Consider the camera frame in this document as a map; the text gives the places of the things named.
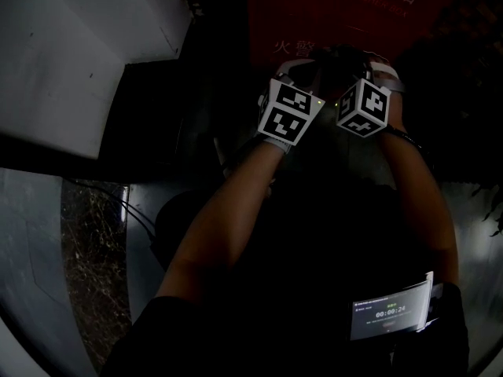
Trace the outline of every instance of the person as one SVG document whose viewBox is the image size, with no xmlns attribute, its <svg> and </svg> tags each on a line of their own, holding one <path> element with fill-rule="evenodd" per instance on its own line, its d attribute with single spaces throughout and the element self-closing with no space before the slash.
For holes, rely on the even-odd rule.
<svg viewBox="0 0 503 377">
<path fill-rule="evenodd" d="M 388 123 L 406 132 L 399 93 Z M 386 133 L 377 142 L 396 192 L 350 182 L 332 191 L 317 177 L 289 178 L 270 199 L 285 152 L 258 145 L 191 221 L 156 297 L 101 374 L 466 374 L 450 213 L 414 145 Z M 426 271 L 443 284 L 437 322 L 405 335 L 392 359 L 387 347 L 348 344 L 352 293 Z"/>
</svg>

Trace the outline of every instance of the white strap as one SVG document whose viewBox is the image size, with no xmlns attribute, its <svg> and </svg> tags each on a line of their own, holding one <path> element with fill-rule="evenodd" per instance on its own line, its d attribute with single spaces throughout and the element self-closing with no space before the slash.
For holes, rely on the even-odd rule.
<svg viewBox="0 0 503 377">
<path fill-rule="evenodd" d="M 370 62 L 370 67 L 372 67 L 372 69 L 373 69 L 374 71 L 387 72 L 388 74 L 393 75 L 393 76 L 394 76 L 394 77 L 396 77 L 397 79 L 400 79 L 400 78 L 398 77 L 398 72 L 396 72 L 396 70 L 395 70 L 393 67 L 390 67 L 390 66 L 388 66 L 387 64 L 377 63 L 376 61 L 371 61 L 371 62 Z"/>
</svg>

